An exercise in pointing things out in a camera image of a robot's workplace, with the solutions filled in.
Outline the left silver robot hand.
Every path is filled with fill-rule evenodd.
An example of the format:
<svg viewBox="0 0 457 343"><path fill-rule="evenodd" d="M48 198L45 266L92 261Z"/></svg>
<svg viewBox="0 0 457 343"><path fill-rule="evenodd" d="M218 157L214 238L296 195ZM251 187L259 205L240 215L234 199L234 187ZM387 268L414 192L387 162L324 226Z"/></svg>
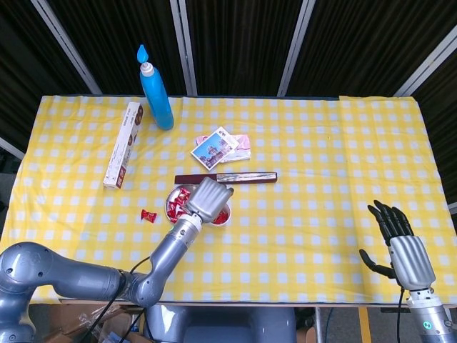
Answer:
<svg viewBox="0 0 457 343"><path fill-rule="evenodd" d="M233 188L204 177L192 191L185 207L190 213L199 216L203 223L210 223L217 218L233 193Z"/></svg>

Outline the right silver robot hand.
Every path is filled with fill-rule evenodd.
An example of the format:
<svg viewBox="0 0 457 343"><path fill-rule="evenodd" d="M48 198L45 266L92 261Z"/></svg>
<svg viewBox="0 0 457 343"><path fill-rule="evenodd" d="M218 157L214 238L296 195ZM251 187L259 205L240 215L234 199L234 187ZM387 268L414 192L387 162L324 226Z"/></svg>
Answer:
<svg viewBox="0 0 457 343"><path fill-rule="evenodd" d="M421 239L413 233L406 215L396 207L375 200L368 210L374 215L391 259L389 267L375 263L364 249L363 263L377 274L396 280L408 291L429 289L436 280L431 260Z"/></svg>

